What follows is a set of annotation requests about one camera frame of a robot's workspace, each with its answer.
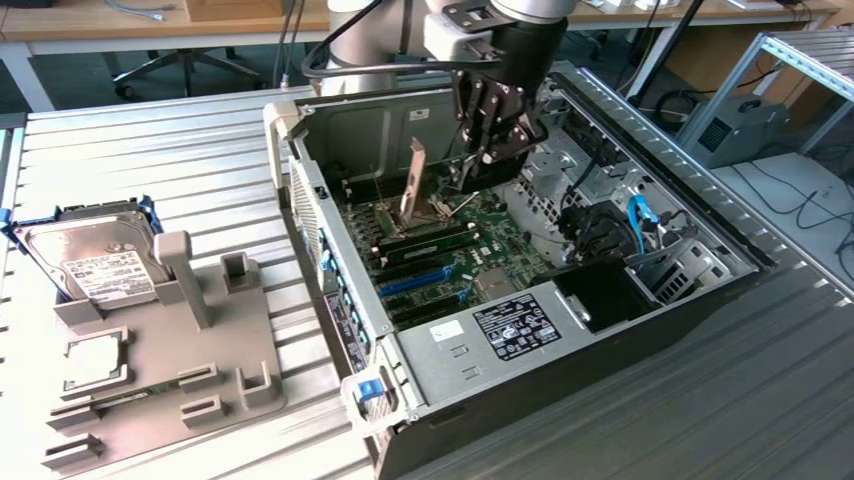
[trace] blue pcie slot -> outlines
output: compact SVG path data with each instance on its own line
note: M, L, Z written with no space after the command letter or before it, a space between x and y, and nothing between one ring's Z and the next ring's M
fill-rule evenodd
M449 278L451 278L451 273L454 273L455 266L457 264L449 265L435 272L426 273L424 275L419 275L415 278L410 278L408 280L403 280L402 282L392 283L391 285L380 287L379 296L388 297L418 287L423 287L424 285L430 285L431 283L446 281Z

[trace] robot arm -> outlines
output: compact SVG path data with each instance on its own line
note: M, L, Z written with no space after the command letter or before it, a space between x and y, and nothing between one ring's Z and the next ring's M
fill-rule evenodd
M461 191L475 191L513 178L546 139L537 90L574 8L575 0L331 0L338 28L303 73L327 79L324 94L339 94L392 87L394 73L451 71L467 153L451 173ZM327 47L327 68L318 69ZM390 63L396 53L436 61Z

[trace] hard drive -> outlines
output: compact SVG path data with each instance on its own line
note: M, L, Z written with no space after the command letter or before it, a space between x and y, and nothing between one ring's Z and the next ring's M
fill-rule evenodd
M111 310L154 300L155 284L171 280L170 270L154 257L154 237L162 228L148 197L58 208L52 217L7 221L3 230L66 301L88 298L102 310Z

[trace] power supply label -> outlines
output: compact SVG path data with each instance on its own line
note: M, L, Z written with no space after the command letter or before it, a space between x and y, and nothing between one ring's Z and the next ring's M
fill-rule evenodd
M498 358L505 361L561 339L531 294L475 312L474 316Z

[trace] aluminum table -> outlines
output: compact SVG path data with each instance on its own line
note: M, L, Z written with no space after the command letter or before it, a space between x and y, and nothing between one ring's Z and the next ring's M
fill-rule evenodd
M607 96L593 78L582 88ZM649 135L651 123L619 97L605 96L598 104L627 131L646 138L674 171L690 172L695 166L678 147ZM26 129L0 134L9 170L3 206L147 191L166 227L191 232L196 265L246 250L263 266L288 406L80 478L372 478L272 203L260 109L282 98L266 91L44 113L30 117ZM727 188L722 183L687 177L778 261L771 278L673 348L407 479L851 475L854 294L762 212L714 201ZM39 352L48 351L55 327L51 286L24 280L38 273L24 260L9 251L1 269L0 461L4 477L38 479L52 478L38 463L52 431L35 419L50 397L28 379L42 368Z

